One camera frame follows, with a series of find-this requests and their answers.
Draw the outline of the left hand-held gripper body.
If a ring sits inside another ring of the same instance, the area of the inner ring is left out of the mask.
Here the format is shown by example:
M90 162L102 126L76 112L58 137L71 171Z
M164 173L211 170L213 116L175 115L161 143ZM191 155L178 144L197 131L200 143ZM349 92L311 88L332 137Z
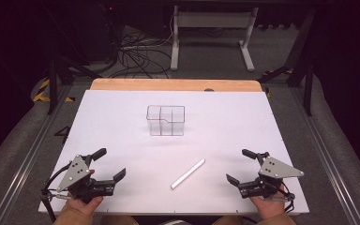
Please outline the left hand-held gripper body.
M56 191L68 191L73 199L90 203L98 196L112 196L115 188L115 181L98 181L91 177L90 164L99 156L77 155L69 164L64 178L58 185Z

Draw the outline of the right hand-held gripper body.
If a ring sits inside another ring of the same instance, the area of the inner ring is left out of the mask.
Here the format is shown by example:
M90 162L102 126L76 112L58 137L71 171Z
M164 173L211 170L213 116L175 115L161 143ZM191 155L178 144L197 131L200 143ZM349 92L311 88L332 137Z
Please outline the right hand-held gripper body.
M301 177L304 173L294 167L271 157L268 152L256 153L261 168L258 170L258 177L252 182L241 183L238 186L243 198L263 197L264 199L275 198L278 192L283 199L294 199L295 195L289 190L282 190L284 178Z

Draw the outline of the person's left hand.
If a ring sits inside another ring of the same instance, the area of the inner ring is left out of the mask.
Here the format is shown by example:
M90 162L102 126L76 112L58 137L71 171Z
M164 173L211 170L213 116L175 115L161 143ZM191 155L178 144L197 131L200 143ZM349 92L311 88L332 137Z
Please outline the person's left hand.
M82 200L69 200L67 201L67 205L78 210L83 215L93 216L96 209L100 206L103 200L103 197L97 196L93 198L89 203L85 203Z

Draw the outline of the person's right hand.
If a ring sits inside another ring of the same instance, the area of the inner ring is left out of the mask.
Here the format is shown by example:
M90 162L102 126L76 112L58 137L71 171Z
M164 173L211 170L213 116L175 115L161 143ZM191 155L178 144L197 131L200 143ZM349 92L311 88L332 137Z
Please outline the person's right hand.
M255 205L262 220L285 213L284 201L273 201L271 199L262 200L260 197L251 197L250 200Z

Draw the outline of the white board cover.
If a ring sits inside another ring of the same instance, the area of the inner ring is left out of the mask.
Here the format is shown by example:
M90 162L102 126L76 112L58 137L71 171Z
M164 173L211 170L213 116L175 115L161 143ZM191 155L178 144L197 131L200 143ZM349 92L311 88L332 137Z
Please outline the white board cover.
M151 136L149 105L184 106L184 135ZM253 214L253 204L226 179L227 174L241 182L257 177L258 161L243 156L242 149L291 161L263 92L88 90L56 166L101 148L107 154L91 164L95 179L127 172L98 208L102 214ZM171 189L202 158L205 163Z

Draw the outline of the white stick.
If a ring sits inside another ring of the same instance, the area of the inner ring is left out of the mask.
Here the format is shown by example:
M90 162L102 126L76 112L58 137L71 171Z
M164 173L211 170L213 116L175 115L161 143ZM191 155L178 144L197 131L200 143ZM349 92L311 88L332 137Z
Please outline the white stick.
M171 184L171 189L176 189L179 185L181 185L186 179L188 179L194 172L196 172L203 164L205 163L205 159L202 158L198 161L194 166L192 166L188 171L182 174L178 179L176 179Z

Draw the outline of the clear plastic organizer box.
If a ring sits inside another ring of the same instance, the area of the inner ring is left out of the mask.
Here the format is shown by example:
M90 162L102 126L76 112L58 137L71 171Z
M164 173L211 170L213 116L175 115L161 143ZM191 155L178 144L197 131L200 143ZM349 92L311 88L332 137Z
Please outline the clear plastic organizer box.
M146 120L151 136L183 136L186 110L184 106L149 105Z

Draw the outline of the yellow black hazard tape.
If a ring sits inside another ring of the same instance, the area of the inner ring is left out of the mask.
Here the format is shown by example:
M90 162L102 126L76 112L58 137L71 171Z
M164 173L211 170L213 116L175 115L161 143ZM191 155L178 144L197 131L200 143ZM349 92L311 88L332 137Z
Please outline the yellow black hazard tape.
M37 90L37 93L35 94L33 101L43 101L43 102L49 102L50 98L44 96L44 92L47 90L48 85L50 84L50 80L48 78L45 78L45 80L40 85L39 89Z

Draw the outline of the black metal stand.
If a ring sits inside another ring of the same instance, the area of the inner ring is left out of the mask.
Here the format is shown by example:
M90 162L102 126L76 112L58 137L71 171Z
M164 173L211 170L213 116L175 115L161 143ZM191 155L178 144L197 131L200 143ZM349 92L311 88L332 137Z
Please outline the black metal stand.
M267 83L268 81L276 78L280 74L292 70L290 77L286 81L289 87L297 87L301 81L304 81L304 95L303 107L308 116L311 116L311 93L313 83L313 66L308 58L308 50L306 48L306 41L310 26L315 16L315 9L310 9L304 21L302 22L299 33L292 45L291 51L287 57L285 64L270 72L268 71L260 79L259 83Z
M97 75L95 72L82 66L81 64L75 62L72 59L64 56L53 57L50 60L48 66L48 78L50 82L50 106L48 114L52 114L58 105L57 79L60 79L63 85L73 84L74 78L71 75L69 69L70 67L75 68L82 74L85 74L87 77L90 77L92 79L99 78L99 75Z

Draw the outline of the dark computer tower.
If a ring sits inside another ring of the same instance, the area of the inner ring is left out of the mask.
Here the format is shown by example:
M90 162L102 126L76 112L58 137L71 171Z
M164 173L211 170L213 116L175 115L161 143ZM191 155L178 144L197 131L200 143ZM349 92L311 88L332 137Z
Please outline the dark computer tower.
M83 13L83 46L86 56L91 61L115 64L123 31L116 10L107 4L85 4Z

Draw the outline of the white metal stand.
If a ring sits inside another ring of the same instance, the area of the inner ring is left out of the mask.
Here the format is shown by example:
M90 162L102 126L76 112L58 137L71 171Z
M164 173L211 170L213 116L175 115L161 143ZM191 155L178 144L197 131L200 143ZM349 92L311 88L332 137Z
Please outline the white metal stand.
M246 35L238 41L247 70L255 70L248 44L257 19L259 9L254 7L248 12L186 12L179 6L173 7L172 15L172 57L171 70L177 70L179 60L179 29L180 28L245 28Z

